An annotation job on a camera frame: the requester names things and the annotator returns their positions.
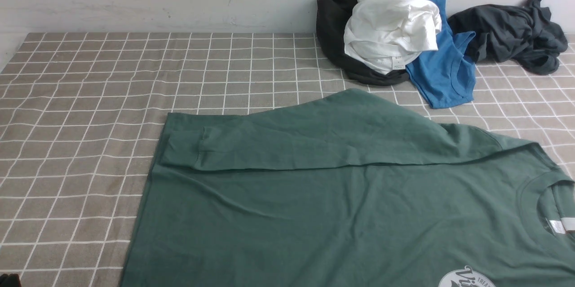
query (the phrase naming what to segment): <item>t-shirt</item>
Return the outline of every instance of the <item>t-shirt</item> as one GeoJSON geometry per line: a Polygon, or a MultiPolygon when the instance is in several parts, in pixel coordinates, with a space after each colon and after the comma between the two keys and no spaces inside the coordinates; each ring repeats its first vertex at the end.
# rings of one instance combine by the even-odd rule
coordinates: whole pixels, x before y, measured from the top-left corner
{"type": "Polygon", "coordinates": [[[122,286],[573,287],[573,217],[539,144],[361,90],[173,113],[122,286]]]}

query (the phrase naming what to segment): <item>folded sleeve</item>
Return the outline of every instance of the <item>folded sleeve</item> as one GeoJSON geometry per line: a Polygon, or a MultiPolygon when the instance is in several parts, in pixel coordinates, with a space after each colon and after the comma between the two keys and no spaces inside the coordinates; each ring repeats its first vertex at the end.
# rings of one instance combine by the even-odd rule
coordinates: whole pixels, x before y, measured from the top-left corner
{"type": "Polygon", "coordinates": [[[218,171],[339,168],[368,161],[343,138],[305,132],[279,131],[249,121],[204,127],[201,132],[176,131],[162,163],[218,171]]]}

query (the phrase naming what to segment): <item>gray checkered fabric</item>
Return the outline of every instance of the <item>gray checkered fabric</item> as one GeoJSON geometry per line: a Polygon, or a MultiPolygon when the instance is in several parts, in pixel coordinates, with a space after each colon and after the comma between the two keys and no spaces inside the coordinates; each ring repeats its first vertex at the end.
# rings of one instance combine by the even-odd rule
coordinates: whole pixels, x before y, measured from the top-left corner
{"type": "Polygon", "coordinates": [[[169,111],[246,115],[361,88],[438,123],[539,141],[573,176],[569,42],[551,76],[480,64],[475,101],[431,110],[409,82],[347,80],[312,34],[32,33],[0,74],[0,274],[117,285],[169,111]]]}

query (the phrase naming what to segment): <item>white circular logo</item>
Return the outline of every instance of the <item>white circular logo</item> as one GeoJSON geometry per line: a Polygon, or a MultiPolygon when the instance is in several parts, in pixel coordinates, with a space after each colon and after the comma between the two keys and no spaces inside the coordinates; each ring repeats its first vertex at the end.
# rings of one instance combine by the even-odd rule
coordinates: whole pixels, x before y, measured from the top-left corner
{"type": "Polygon", "coordinates": [[[465,266],[446,274],[439,282],[438,287],[495,287],[491,280],[474,271],[472,267],[465,266]]]}

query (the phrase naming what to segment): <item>pile of clothes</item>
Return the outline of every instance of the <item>pile of clothes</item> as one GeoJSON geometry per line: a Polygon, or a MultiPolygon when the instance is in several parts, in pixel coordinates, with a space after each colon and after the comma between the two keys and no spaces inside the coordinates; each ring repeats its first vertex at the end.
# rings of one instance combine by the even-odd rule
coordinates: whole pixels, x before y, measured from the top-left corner
{"type": "Polygon", "coordinates": [[[475,62],[516,60],[540,75],[567,50],[541,0],[482,5],[451,17],[446,0],[318,0],[318,40],[327,58],[364,84],[410,79],[435,109],[473,100],[475,62]]]}

